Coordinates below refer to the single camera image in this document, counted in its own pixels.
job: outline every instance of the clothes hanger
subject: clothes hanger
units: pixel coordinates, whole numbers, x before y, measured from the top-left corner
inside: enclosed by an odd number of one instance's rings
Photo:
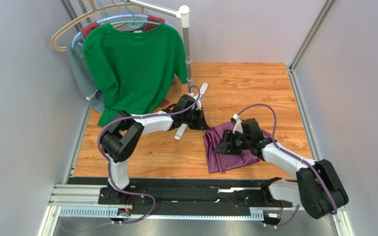
[[[110,9],[115,9],[115,8],[119,8],[120,6],[125,6],[124,3],[120,3],[120,4],[113,4],[113,5],[109,5],[109,6],[105,6],[104,9],[102,7],[100,8],[97,8],[96,5],[95,5],[95,2],[94,0],[82,0],[82,1],[86,1],[90,4],[90,6],[92,7],[92,10],[77,17],[76,19],[72,20],[70,23],[68,23],[67,25],[65,25],[64,27],[62,27],[58,32],[56,32],[52,38],[51,38],[51,45],[52,47],[57,50],[57,51],[65,51],[66,50],[66,47],[60,47],[57,45],[57,40],[58,38],[63,35],[67,30],[71,29],[72,27],[74,27],[74,25],[80,23],[81,21],[85,20],[86,18],[89,18],[93,15],[96,15],[100,12],[103,12],[104,10],[110,10]],[[137,5],[131,5],[133,7],[139,7],[140,10],[141,10],[141,14],[144,14],[144,8],[141,7],[141,6],[137,6]]]
[[[134,16],[138,17],[138,18],[148,18],[147,15],[140,15],[140,14],[135,14]],[[111,17],[107,17],[107,18],[103,18],[101,20],[98,20],[96,21],[98,24],[102,23],[102,22],[105,22],[105,21],[109,21],[109,20],[112,20],[112,19],[118,19],[118,18],[122,18],[122,17],[132,17],[132,14],[125,14],[125,15],[118,15],[118,16],[111,16]],[[173,27],[172,24],[170,24],[169,22],[165,22],[166,25]],[[72,43],[71,43],[71,47],[74,47],[74,44],[75,44],[75,41],[77,40],[78,37],[80,37],[82,34],[81,32],[78,32],[74,38],[72,39]]]
[[[132,14],[132,20],[131,21],[118,21],[118,22],[113,22],[111,23],[111,25],[117,25],[117,24],[126,24],[126,26],[128,26],[129,28],[140,28],[143,26],[143,24],[154,24],[154,25],[160,25],[160,23],[158,22],[154,22],[154,21],[141,21],[141,20],[135,20],[135,14],[133,11],[131,11],[129,8],[128,8],[128,2],[129,0],[125,0],[125,9],[127,11],[129,11],[131,14]]]

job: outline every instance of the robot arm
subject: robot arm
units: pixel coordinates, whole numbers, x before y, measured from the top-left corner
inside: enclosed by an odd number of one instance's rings
[[[233,119],[233,121],[236,122],[235,129],[240,130],[241,127],[243,133],[237,130],[225,130],[220,144],[214,150],[215,153],[239,155],[242,150],[250,150],[253,155],[281,167],[297,179],[297,182],[273,179],[273,182],[266,187],[271,198],[303,205],[306,212],[315,219],[331,213],[333,208],[328,196],[316,181],[311,169],[305,164],[308,162],[319,173],[336,206],[342,207],[348,203],[346,191],[329,161],[325,159],[314,161],[302,156],[299,160],[294,159],[281,150],[283,148],[281,144],[276,142],[278,145],[276,146],[272,138],[263,137],[255,119],[244,121]]]
[[[189,95],[183,95],[177,104],[157,112],[158,117],[143,119],[126,119],[115,125],[111,125],[100,140],[103,151],[110,159],[110,173],[112,180],[120,188],[124,189],[129,184],[128,177],[128,158],[132,155],[135,147],[142,135],[157,132],[169,131],[179,128],[182,124],[187,124],[190,129],[208,130],[209,127],[205,121],[203,109],[197,105],[193,109],[180,113],[183,109],[189,107],[195,102],[195,99]],[[119,112],[114,119],[131,116],[125,111]]]

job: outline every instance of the wooden platform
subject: wooden platform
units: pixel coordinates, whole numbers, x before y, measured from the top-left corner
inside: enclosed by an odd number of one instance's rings
[[[254,103],[272,106],[278,117],[276,139],[288,149],[311,158],[297,104],[282,63],[195,63],[195,84],[209,84],[202,103],[210,127],[226,122],[237,112]],[[187,93],[187,85],[173,85],[167,99],[171,103]],[[106,160],[96,147],[100,114],[92,111],[81,145],[74,176],[107,176]],[[255,107],[241,118],[256,118],[269,132],[273,116],[267,108]],[[129,159],[130,177],[178,178],[292,178],[279,167],[266,162],[238,168],[225,173],[208,173],[204,131],[187,130],[180,141],[175,131],[157,132],[141,137]]]

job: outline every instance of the beige hanger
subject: beige hanger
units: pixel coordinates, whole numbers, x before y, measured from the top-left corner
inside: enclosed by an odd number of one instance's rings
[[[95,2],[94,0],[81,0],[81,1],[87,1],[88,3],[90,3],[90,6],[92,7],[92,10],[77,17],[76,19],[74,19],[73,21],[71,21],[70,23],[68,23],[66,26],[62,27],[58,32],[56,32],[54,34],[54,36],[52,36],[51,38],[51,45],[52,47],[57,50],[57,51],[65,51],[66,50],[66,47],[60,47],[57,45],[57,40],[58,38],[64,34],[67,30],[69,30],[70,28],[74,27],[74,25],[78,24],[79,22],[81,22],[82,20],[85,20],[86,18],[89,18],[95,14],[98,14],[100,12],[103,12],[103,8],[97,8],[96,5],[95,5]],[[131,7],[139,7],[140,10],[141,10],[141,15],[144,14],[144,8],[141,7],[141,6],[137,6],[137,5],[134,5],[134,4],[128,4],[128,6],[131,6]],[[110,10],[110,9],[114,9],[114,8],[118,8],[118,7],[125,7],[125,4],[124,3],[120,3],[120,4],[116,4],[116,5],[109,5],[109,6],[105,6],[104,9],[106,10]],[[120,24],[120,25],[117,25],[115,26],[115,28],[120,28],[120,27],[123,27],[125,24]]]

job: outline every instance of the green t-shirt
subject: green t-shirt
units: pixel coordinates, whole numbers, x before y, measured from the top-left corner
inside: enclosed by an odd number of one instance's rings
[[[100,126],[122,110],[151,113],[163,102],[175,74],[186,83],[182,38],[165,24],[136,33],[102,25],[88,35],[83,53],[97,89],[103,91]]]

